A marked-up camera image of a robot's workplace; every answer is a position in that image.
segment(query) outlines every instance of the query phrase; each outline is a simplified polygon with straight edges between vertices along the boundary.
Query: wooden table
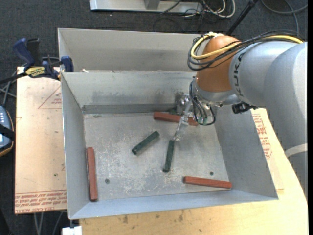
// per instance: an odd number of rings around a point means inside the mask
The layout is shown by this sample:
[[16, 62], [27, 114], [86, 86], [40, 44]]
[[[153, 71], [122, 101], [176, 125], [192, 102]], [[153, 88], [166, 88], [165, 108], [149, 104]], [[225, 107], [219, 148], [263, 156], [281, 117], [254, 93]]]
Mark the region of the wooden table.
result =
[[[305, 235], [308, 205], [267, 119], [268, 165], [279, 200], [79, 220], [84, 235]], [[67, 208], [61, 91], [58, 81], [18, 81], [15, 212]]]
[[80, 220], [84, 235], [306, 235], [308, 205], [267, 116], [266, 130], [273, 150], [270, 170], [279, 200], [237, 205], [120, 215]]

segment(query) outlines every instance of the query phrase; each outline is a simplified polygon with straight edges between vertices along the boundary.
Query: black cable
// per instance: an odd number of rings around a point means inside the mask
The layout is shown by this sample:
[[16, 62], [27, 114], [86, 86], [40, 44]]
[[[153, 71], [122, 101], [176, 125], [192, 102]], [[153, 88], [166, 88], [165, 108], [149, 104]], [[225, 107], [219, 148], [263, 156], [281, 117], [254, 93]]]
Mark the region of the black cable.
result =
[[[211, 67], [211, 65], [216, 62], [217, 60], [220, 60], [221, 58], [223, 57], [226, 57], [236, 51], [239, 51], [239, 50], [242, 50], [246, 47], [248, 47], [249, 45], [251, 44], [254, 44], [254, 43], [262, 43], [262, 42], [269, 42], [269, 41], [287, 41], [287, 42], [293, 42], [292, 40], [289, 40], [289, 39], [281, 39], [281, 38], [275, 38], [274, 36], [277, 35], [277, 33], [272, 33], [272, 32], [269, 32], [269, 33], [264, 33], [258, 37], [255, 37], [255, 38], [252, 38], [252, 39], [249, 39], [249, 40], [246, 40], [246, 41], [243, 41], [241, 43], [238, 43], [236, 46], [234, 46], [233, 48], [225, 51], [224, 53], [220, 54], [219, 56], [215, 57], [214, 59], [211, 59], [209, 61], [206, 61], [206, 62], [201, 62], [199, 60], [196, 60], [194, 61], [191, 57], [191, 49], [192, 47], [190, 48], [189, 52], [188, 52], [188, 60], [187, 60], [187, 64], [188, 64], [188, 67], [193, 70], [193, 71], [201, 71], [203, 69], [206, 69], [206, 68], [213, 68]], [[288, 36], [291, 36], [291, 34], [289, 32], [286, 32], [285, 35], [288, 35]], [[191, 66], [191, 64], [193, 65], [197, 65], [197, 66], [201, 66], [201, 68], [194, 68]]]
[[179, 0], [177, 3], [175, 3], [172, 7], [168, 8], [167, 10], [164, 10], [163, 12], [161, 12], [160, 14], [165, 14], [169, 11], [171, 11], [172, 9], [174, 9], [177, 5], [179, 5], [179, 3], [183, 1], [183, 0]]
[[0, 80], [0, 84], [4, 84], [4, 83], [7, 83], [9, 81], [13, 81], [15, 79], [18, 79], [18, 78], [21, 78], [21, 77], [24, 77], [24, 76], [27, 76], [27, 74], [26, 73], [21, 73], [21, 74], [15, 75], [15, 76], [11, 76], [9, 78]]
[[297, 9], [297, 10], [294, 10], [293, 7], [291, 6], [291, 4], [287, 1], [287, 0], [283, 0], [287, 5], [288, 7], [290, 8], [290, 11], [289, 12], [284, 12], [284, 11], [277, 11], [277, 10], [273, 10], [271, 9], [270, 7], [268, 7], [263, 0], [261, 0], [261, 3], [264, 5], [265, 8], [267, 8], [268, 10], [274, 12], [274, 13], [278, 13], [278, 14], [281, 14], [281, 15], [293, 15], [294, 17], [294, 20], [295, 20], [295, 23], [296, 23], [296, 27], [297, 27], [297, 35], [299, 36], [299, 23], [298, 23], [298, 18], [297, 18], [297, 15], [296, 13], [298, 12], [301, 12], [303, 10], [305, 10], [308, 5], [300, 8], [300, 9]]
[[240, 13], [239, 17], [235, 21], [235, 23], [230, 27], [230, 29], [227, 31], [226, 35], [230, 36], [233, 31], [237, 28], [237, 26], [240, 24], [240, 22], [246, 17], [246, 15], [249, 13], [249, 11], [255, 6], [258, 0], [250, 0], [247, 6], [244, 8], [244, 10]]
[[296, 10], [292, 9], [291, 11], [279, 11], [279, 10], [274, 10], [274, 9], [270, 8], [268, 5], [266, 5], [266, 4], [264, 3], [263, 0], [261, 0], [261, 3], [263, 4], [263, 6], [264, 6], [266, 9], [268, 9], [268, 10], [270, 10], [270, 11], [272, 11], [272, 12], [275, 12], [275, 13], [277, 13], [277, 14], [282, 14], [282, 15], [291, 15], [291, 14], [294, 14], [294, 13], [299, 13], [299, 12], [301, 12], [301, 11], [304, 11], [306, 8], [308, 8], [308, 5], [305, 5], [305, 6], [303, 6], [302, 8], [296, 9]]
[[8, 94], [9, 94], [9, 89], [10, 89], [11, 84], [12, 84], [12, 81], [9, 81], [8, 84], [6, 85], [6, 90], [5, 90], [4, 97], [3, 97], [3, 102], [2, 102], [2, 106], [3, 107], [5, 107], [6, 100], [7, 100]]
[[162, 21], [162, 20], [171, 21], [171, 22], [175, 23], [178, 27], [180, 27], [183, 32], [186, 32], [185, 29], [184, 29], [177, 21], [175, 21], [175, 20], [172, 19], [172, 18], [159, 18], [159, 19], [157, 19], [157, 20], [153, 23], [153, 25], [152, 25], [153, 32], [156, 32], [156, 25], [157, 25], [158, 22], [160, 22], [160, 21]]

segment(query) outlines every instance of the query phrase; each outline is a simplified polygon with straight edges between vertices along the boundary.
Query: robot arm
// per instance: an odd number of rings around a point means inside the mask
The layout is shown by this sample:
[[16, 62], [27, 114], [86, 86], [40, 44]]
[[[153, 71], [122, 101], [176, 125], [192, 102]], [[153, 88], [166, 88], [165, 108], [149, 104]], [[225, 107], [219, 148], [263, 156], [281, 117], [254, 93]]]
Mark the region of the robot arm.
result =
[[189, 61], [200, 66], [192, 97], [208, 105], [215, 118], [223, 105], [231, 104], [234, 113], [265, 108], [308, 198], [307, 42], [276, 36], [244, 45], [246, 41], [218, 35], [210, 38], [201, 56], [192, 56], [191, 49]]

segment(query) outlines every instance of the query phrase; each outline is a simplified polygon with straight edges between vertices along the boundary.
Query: wooden block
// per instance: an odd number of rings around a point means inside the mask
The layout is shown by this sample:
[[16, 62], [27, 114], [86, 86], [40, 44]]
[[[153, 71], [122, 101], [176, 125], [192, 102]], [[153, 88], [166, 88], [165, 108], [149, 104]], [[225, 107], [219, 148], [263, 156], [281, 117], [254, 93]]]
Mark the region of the wooden block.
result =
[[[180, 116], [164, 112], [154, 112], [153, 119], [178, 123], [180, 121]], [[188, 118], [188, 124], [192, 126], [198, 125], [198, 123], [194, 121], [192, 117]]]
[[232, 185], [229, 181], [221, 181], [221, 180], [214, 180], [214, 179], [207, 179], [207, 178], [197, 178], [197, 177], [190, 177], [185, 176], [183, 179], [185, 184], [190, 185], [197, 185], [197, 186], [210, 186], [210, 187], [217, 187], [217, 188], [225, 188], [231, 189]]
[[87, 171], [88, 171], [88, 181], [89, 181], [89, 193], [90, 200], [98, 200], [98, 188], [97, 188], [97, 177], [96, 177], [96, 165], [94, 158], [94, 150], [92, 147], [86, 149], [87, 155]]

